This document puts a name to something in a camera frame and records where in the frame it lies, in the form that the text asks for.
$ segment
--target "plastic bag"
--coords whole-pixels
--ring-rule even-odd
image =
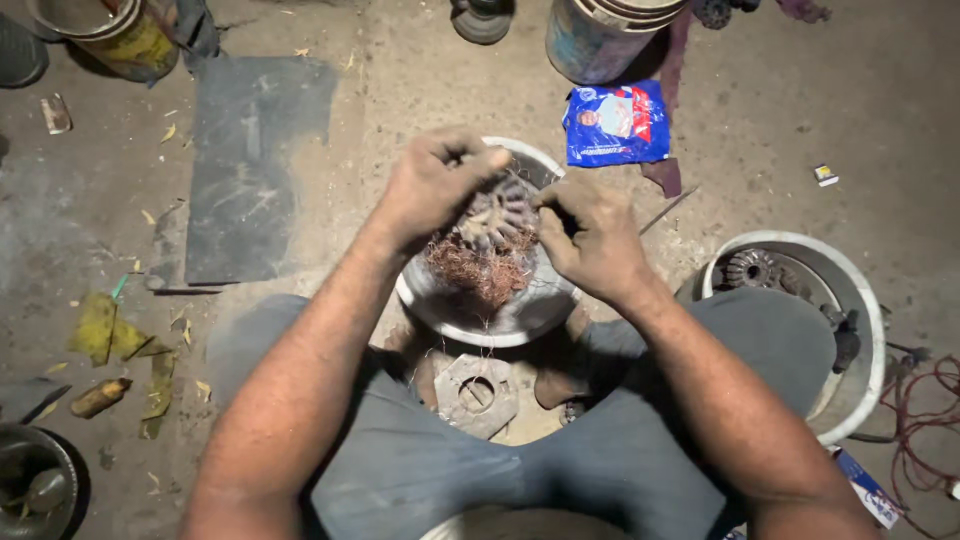
[[[603,167],[670,156],[670,120],[657,81],[577,86],[570,92],[564,127],[569,165]]]

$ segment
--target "tangled wire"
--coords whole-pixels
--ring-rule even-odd
[[[955,373],[946,371],[945,368],[952,367]],[[897,380],[891,383],[880,397],[880,403],[893,409],[897,413],[897,432],[890,441],[874,442],[896,442],[897,451],[894,452],[893,464],[891,466],[890,477],[894,488],[894,495],[897,497],[897,504],[904,510],[909,510],[909,506],[904,502],[900,487],[897,484],[897,469],[903,471],[903,477],[907,483],[915,490],[920,492],[941,491],[950,486],[953,482],[960,480],[956,475],[946,473],[930,465],[917,456],[911,446],[911,439],[925,428],[940,428],[952,431],[954,434],[960,434],[957,426],[960,424],[960,361],[952,356],[947,356],[934,364],[933,371],[922,375],[913,375],[907,382],[907,377],[897,377]],[[922,380],[936,380],[940,386],[956,397],[952,405],[944,410],[937,412],[910,412],[910,397],[914,388]],[[894,402],[890,403],[890,394],[894,394]],[[957,528],[947,534],[935,535],[921,527],[908,511],[904,512],[903,519],[910,524],[923,536],[931,540],[943,540],[957,533]]]
[[[536,244],[536,233],[521,231],[478,254],[466,247],[458,234],[450,233],[430,242],[426,261],[447,283],[471,296],[473,308],[486,318],[533,279],[533,268],[525,261]]]

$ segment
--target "gray pants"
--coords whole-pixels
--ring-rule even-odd
[[[207,362],[219,403],[228,403],[306,303],[272,296],[217,327]],[[829,325],[814,307],[743,288],[689,311],[790,408],[810,410],[835,357]],[[594,365],[626,361],[629,376],[580,419],[515,448],[448,426],[406,381],[366,362],[338,447],[307,494],[329,537],[417,540],[485,504],[573,510],[644,540],[726,534],[742,519],[737,497],[690,444],[642,338],[617,321],[592,324],[582,341]]]

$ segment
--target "concrete floor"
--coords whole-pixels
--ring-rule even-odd
[[[564,155],[560,118],[571,84],[543,54],[549,2],[520,3],[511,32],[493,47],[462,41],[445,0],[395,0],[368,9],[362,1],[211,0],[234,56],[310,56],[338,65],[330,143],[304,141],[291,170],[300,179],[299,236],[291,248],[298,272],[274,282],[231,287],[219,297],[154,297],[133,276],[120,296],[123,315],[167,343],[179,343],[176,395],[161,436],[136,438],[149,366],[111,363],[93,372],[64,344],[87,290],[110,290],[149,260],[157,216],[189,196],[189,140],[194,85],[181,66],[155,88],[93,75],[62,46],[34,86],[0,94],[0,134],[10,141],[0,168],[0,378],[20,380],[70,362],[57,380],[74,384],[68,399],[96,381],[128,372],[126,399],[91,421],[64,403],[39,426],[71,440],[93,477],[93,501],[79,539],[171,538],[195,477],[216,409],[197,394],[205,380],[204,337],[211,325],[273,291],[309,295],[377,201],[391,162],[416,132],[467,124],[488,135],[522,139],[555,159]],[[807,233],[843,251],[894,311],[892,340],[944,355],[960,350],[951,315],[960,307],[960,188],[953,145],[960,141],[960,48],[953,21],[960,5],[921,0],[833,3],[828,24],[787,19],[770,0],[739,14],[723,32],[694,28],[686,54],[673,154],[687,185],[700,191],[644,238],[649,257],[673,286],[739,233],[776,229]],[[63,95],[75,129],[49,136],[38,100]],[[177,135],[159,141],[176,123]],[[841,176],[821,188],[813,166]],[[636,166],[610,167],[597,179],[633,192],[640,219],[664,206],[660,190]],[[313,232],[324,228],[329,237]],[[194,323],[189,350],[169,331],[171,312],[186,307]],[[595,319],[614,315],[588,303]],[[402,319],[391,301],[374,336],[382,343]],[[919,407],[936,406],[924,395]],[[529,399],[511,429],[512,443],[554,427],[555,415]],[[864,430],[890,432],[878,411]],[[892,447],[844,445],[889,486]],[[960,442],[933,432],[917,450],[960,473]],[[156,486],[148,473],[159,480]],[[158,487],[157,494],[152,494]],[[912,496],[917,516],[935,531],[955,526],[958,503]],[[907,524],[897,539],[920,538]]]

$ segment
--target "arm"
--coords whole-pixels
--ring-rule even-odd
[[[336,270],[217,422],[181,538],[299,538],[298,495],[340,430],[396,277],[510,159],[463,130],[411,142]]]
[[[624,197],[574,179],[544,190],[535,205],[540,241],[557,271],[616,309],[655,352],[706,459],[746,497],[752,535],[879,537],[804,420],[647,265]],[[560,215],[576,222],[572,238]]]

